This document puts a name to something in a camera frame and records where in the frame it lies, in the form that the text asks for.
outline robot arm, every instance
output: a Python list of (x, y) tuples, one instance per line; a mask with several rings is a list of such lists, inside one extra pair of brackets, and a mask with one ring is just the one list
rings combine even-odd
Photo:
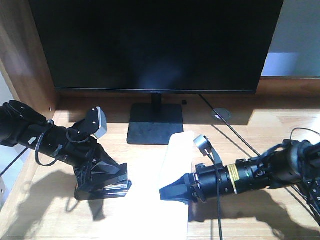
[(214, 165), (196, 165), (195, 173), (187, 173), (160, 190), (162, 200), (196, 203), (200, 199), (205, 203), (217, 196), (217, 180), (220, 195), (297, 185), (313, 213), (320, 216), (320, 143), (284, 140), (259, 157), (223, 166), (205, 136), (199, 136), (194, 142), (204, 156), (213, 156)]
[[(56, 161), (73, 167), (77, 200), (124, 197), (132, 183), (127, 164), (116, 163), (98, 144), (96, 138), (107, 132), (107, 119), (100, 107), (88, 111), (85, 119), (71, 128), (56, 126), (32, 108), (11, 100), (0, 106), (0, 145), (17, 144), (35, 150), (39, 165)], [(39, 161), (38, 153), (54, 158), (50, 164)]]

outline monitor base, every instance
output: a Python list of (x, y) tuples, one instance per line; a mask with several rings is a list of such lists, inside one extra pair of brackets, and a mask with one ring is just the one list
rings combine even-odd
[(131, 108), (127, 143), (135, 145), (168, 145), (171, 135), (183, 133), (180, 104), (135, 103)]

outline wire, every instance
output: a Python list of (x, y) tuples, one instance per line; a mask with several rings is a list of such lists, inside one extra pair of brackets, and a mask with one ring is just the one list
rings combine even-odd
[(223, 234), (222, 234), (222, 226), (221, 226), (221, 202), (220, 202), (220, 181), (221, 181), (221, 177), (220, 177), (220, 173), (219, 173), (219, 170), (215, 164), (215, 160), (214, 158), (209, 154), (207, 153), (207, 156), (210, 158), (210, 160), (213, 162), (213, 167), (214, 167), (214, 170), (216, 172), (216, 175), (215, 175), (215, 181), (216, 181), (216, 204), (217, 204), (217, 213), (218, 213), (218, 228), (219, 228), (219, 237), (220, 237), (220, 240), (223, 240)]
[(248, 148), (250, 148), (257, 156), (260, 156), (260, 153), (258, 153), (240, 134), (211, 106), (211, 104), (207, 101), (207, 99), (202, 96), (202, 94), (199, 94), (200, 98), (214, 111), (215, 114), (218, 115), (218, 117), (225, 123), (225, 125), (228, 126), (228, 128), (245, 144)]
[(5, 172), (28, 150), (26, 147), (20, 154), (12, 161), (10, 164), (2, 171), (0, 172), (0, 178), (5, 174)]
[(69, 135), (69, 129), (68, 128), (65, 128), (65, 135), (66, 135), (66, 139), (68, 139), (68, 141), (70, 143), (73, 143), (73, 144), (83, 144), (83, 143), (86, 143), (89, 141), (89, 137), (87, 137), (86, 139), (84, 140), (81, 140), (81, 141), (74, 141), (72, 140), (72, 138), (70, 137)]
[(296, 127), (296, 128), (294, 128), (294, 129), (292, 129), (292, 131), (291, 131), (290, 140), (292, 140), (292, 135), (293, 135), (294, 131), (296, 131), (296, 130), (306, 130), (306, 131), (313, 132), (314, 134), (317, 134), (317, 135), (320, 136), (320, 133), (319, 133), (319, 132), (314, 131), (314, 130), (312, 130), (312, 129), (305, 128), (305, 127)]
[(39, 139), (38, 139), (38, 142), (36, 143), (36, 146), (35, 146), (35, 149), (34, 149), (34, 158), (35, 158), (35, 161), (38, 165), (40, 166), (43, 166), (43, 167), (50, 167), (52, 166), (53, 164), (55, 164), (58, 159), (54, 159), (52, 162), (50, 162), (49, 164), (42, 164), (39, 160), (39, 150), (40, 150), (40, 146), (42, 144), (42, 141), (46, 135), (46, 133), (54, 126), (54, 121), (53, 120), (49, 120), (48, 121), (48, 124), (49, 124), (49, 127), (40, 135)]

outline wooden desk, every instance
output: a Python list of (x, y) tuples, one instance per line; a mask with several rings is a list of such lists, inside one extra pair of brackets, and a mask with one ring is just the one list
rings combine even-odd
[[(186, 96), (183, 95), (165, 96), (163, 102), (181, 103), (184, 99)], [(255, 156), (226, 126), (211, 119), (210, 109), (200, 98), (195, 96), (186, 100), (188, 104), (183, 106), (184, 130), (194, 132), (195, 136), (205, 134), (209, 137), (224, 165), (248, 158), (248, 155)], [(320, 131), (319, 100), (257, 96), (209, 99), (215, 107), (228, 108), (232, 112), (230, 123), (259, 153), (287, 139), (292, 128)], [(65, 98), (60, 101), (53, 119), (58, 126), (70, 127), (91, 107), (102, 107), (108, 118), (108, 133), (99, 142), (118, 163), (128, 163), (133, 184), (141, 184), (147, 179), (139, 174), (139, 170), (157, 169), (157, 159), (164, 158), (167, 150), (166, 146), (128, 145), (126, 142), (131, 104), (146, 101), (144, 98)], [(318, 136), (305, 131), (297, 131), (293, 138), (308, 139), (312, 143), (319, 141)], [(193, 157), (194, 164), (210, 165), (210, 161), (202, 157), (196, 148)], [(42, 161), (51, 159), (42, 156)], [(0, 236), (7, 235), (2, 239), (108, 239), (110, 221), (123, 207), (125, 198), (77, 203), (73, 198), (75, 184), (70, 166), (58, 162), (52, 167), (38, 167), (32, 154), (0, 212)], [(308, 208), (304, 208), (291, 194), (295, 195), (288, 188), (223, 197), (224, 239), (320, 239), (319, 226), (308, 214)], [(148, 198), (141, 196), (141, 200), (148, 201)], [(132, 224), (143, 230), (138, 221)], [(188, 239), (219, 239), (215, 199), (207, 204), (190, 204)]]

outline black monitor screen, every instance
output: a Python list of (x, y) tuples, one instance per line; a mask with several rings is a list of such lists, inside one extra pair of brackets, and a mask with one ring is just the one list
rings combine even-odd
[(30, 0), (58, 90), (254, 93), (283, 0)]

